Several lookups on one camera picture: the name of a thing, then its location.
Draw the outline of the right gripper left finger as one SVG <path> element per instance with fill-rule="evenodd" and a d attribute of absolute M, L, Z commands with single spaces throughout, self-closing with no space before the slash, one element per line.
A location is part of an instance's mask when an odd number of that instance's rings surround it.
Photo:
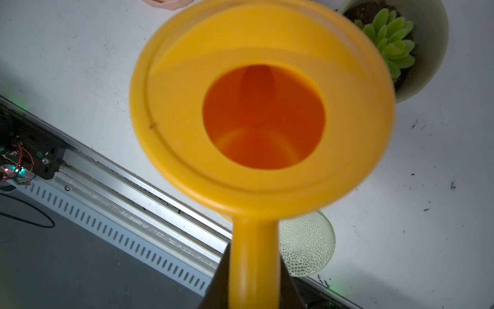
<path fill-rule="evenodd" d="M 230 247 L 229 243 L 199 309 L 228 309 Z"/>

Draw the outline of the yellow plastic watering can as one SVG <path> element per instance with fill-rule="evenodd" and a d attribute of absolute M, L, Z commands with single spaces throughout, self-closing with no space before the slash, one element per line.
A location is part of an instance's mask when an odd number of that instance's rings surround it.
<path fill-rule="evenodd" d="M 136 136 L 173 186 L 233 221 L 230 308 L 279 308 L 279 221 L 355 189 L 391 137 L 378 49 L 312 1 L 202 1 L 147 42 Z"/>

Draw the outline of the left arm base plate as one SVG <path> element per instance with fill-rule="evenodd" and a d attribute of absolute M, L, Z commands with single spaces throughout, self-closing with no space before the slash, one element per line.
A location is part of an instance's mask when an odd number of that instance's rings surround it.
<path fill-rule="evenodd" d="M 20 177 L 50 180 L 59 170 L 67 144 L 13 112 L 1 111 L 1 160 L 19 169 Z"/>

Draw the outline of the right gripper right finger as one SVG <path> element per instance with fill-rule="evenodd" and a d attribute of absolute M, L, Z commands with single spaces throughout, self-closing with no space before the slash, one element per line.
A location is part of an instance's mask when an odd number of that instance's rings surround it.
<path fill-rule="evenodd" d="M 280 309 L 306 309 L 283 259 L 280 259 Z"/>

